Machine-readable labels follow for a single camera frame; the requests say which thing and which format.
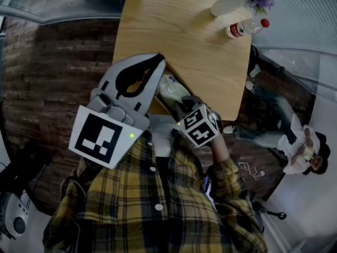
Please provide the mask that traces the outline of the person's right forearm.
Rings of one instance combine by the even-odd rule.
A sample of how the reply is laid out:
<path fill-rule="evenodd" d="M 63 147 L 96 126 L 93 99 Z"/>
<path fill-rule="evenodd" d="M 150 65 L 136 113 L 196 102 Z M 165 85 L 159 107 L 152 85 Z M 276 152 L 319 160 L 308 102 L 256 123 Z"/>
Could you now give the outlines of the person's right forearm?
<path fill-rule="evenodd" d="M 223 162 L 230 158 L 229 151 L 221 134 L 219 134 L 210 142 L 210 147 L 212 150 L 214 165 L 219 164 L 220 162 Z"/>

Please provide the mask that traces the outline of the person's light grey trousers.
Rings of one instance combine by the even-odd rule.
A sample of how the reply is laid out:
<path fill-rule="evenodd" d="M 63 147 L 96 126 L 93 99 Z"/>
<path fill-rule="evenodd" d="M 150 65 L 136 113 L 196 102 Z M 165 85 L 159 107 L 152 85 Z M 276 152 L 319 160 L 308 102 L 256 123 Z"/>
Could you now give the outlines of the person's light grey trousers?
<path fill-rule="evenodd" d="M 178 130 L 177 122 L 169 115 L 150 114 L 149 131 L 152 135 L 156 157 L 169 158 L 173 141 L 173 130 Z"/>

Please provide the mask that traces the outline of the clear plastic bottle red cap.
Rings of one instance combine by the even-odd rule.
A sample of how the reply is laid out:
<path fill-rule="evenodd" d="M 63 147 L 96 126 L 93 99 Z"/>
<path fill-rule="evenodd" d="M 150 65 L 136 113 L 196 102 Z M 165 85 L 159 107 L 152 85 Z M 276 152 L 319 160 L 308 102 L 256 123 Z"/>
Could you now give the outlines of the clear plastic bottle red cap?
<path fill-rule="evenodd" d="M 238 38 L 241 36 L 253 35 L 264 28 L 268 28 L 270 22 L 264 18 L 255 22 L 252 18 L 231 24 L 225 28 L 226 34 L 230 38 Z"/>

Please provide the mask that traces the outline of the white vase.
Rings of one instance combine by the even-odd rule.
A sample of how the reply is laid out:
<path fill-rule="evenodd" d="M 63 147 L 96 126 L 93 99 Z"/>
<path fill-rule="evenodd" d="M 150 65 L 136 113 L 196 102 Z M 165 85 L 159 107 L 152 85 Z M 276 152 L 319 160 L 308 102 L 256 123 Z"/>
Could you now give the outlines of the white vase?
<path fill-rule="evenodd" d="M 210 13 L 215 17 L 226 15 L 244 6 L 246 2 L 247 0 L 217 0 L 210 7 Z"/>

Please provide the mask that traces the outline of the wooden tray box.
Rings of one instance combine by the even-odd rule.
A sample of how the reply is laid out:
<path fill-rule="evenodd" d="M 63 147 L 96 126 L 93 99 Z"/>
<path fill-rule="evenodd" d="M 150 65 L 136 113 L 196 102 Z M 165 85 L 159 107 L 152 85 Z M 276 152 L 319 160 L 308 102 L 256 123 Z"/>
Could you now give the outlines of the wooden tray box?
<path fill-rule="evenodd" d="M 180 82 L 190 92 L 190 94 L 193 95 L 193 92 L 190 89 L 190 87 L 183 80 L 183 78 L 178 73 L 178 71 L 167 60 L 165 61 L 165 69 L 164 69 L 163 75 L 171 75 L 173 80 L 175 80 L 177 82 Z M 156 95 L 156 91 L 155 91 L 155 95 L 153 97 L 152 103 L 150 105 L 150 108 L 148 110 L 148 113 L 149 114 L 170 115 L 171 117 L 173 117 L 174 120 L 176 120 L 176 121 L 178 120 L 176 108 L 175 109 L 170 109 L 164 103 L 164 101 L 161 99 L 161 97 L 159 95 Z"/>

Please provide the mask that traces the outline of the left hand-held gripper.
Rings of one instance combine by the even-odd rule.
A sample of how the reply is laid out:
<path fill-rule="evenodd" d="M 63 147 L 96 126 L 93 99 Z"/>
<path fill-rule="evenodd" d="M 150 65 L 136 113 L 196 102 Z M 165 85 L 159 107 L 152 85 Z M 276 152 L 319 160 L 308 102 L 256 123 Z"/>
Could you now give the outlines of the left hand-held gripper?
<path fill-rule="evenodd" d="M 68 148 L 94 163 L 115 168 L 150 125 L 146 114 L 165 66 L 165 57 L 159 53 L 114 63 L 100 89 L 92 90 L 89 104 L 79 106 Z"/>

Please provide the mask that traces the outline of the person's yellow plaid shirt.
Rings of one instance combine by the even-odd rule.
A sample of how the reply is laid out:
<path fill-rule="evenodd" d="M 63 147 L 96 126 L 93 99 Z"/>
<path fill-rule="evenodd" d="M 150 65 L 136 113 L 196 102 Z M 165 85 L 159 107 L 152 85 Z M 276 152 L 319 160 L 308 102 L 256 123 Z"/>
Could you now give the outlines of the person's yellow plaid shirt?
<path fill-rule="evenodd" d="M 45 253 L 267 253 L 244 180 L 230 157 L 204 172 L 176 130 L 169 158 L 146 131 L 114 169 L 81 158 L 61 185 Z"/>

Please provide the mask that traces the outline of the white rounded device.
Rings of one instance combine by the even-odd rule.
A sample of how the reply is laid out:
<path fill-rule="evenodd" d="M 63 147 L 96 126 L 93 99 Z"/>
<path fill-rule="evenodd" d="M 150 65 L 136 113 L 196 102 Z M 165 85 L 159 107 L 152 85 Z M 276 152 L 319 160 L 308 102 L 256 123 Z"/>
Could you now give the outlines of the white rounded device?
<path fill-rule="evenodd" d="M 26 231 L 28 210 L 14 193 L 0 192 L 0 232 L 16 239 Z"/>

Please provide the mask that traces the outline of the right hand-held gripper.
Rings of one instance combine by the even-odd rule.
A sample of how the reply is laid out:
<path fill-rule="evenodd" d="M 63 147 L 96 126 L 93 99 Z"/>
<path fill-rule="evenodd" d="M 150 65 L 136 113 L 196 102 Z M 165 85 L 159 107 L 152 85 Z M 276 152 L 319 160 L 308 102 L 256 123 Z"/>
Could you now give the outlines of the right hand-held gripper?
<path fill-rule="evenodd" d="M 221 117 L 195 95 L 182 97 L 182 103 L 175 101 L 180 131 L 196 148 L 207 145 L 222 130 Z"/>

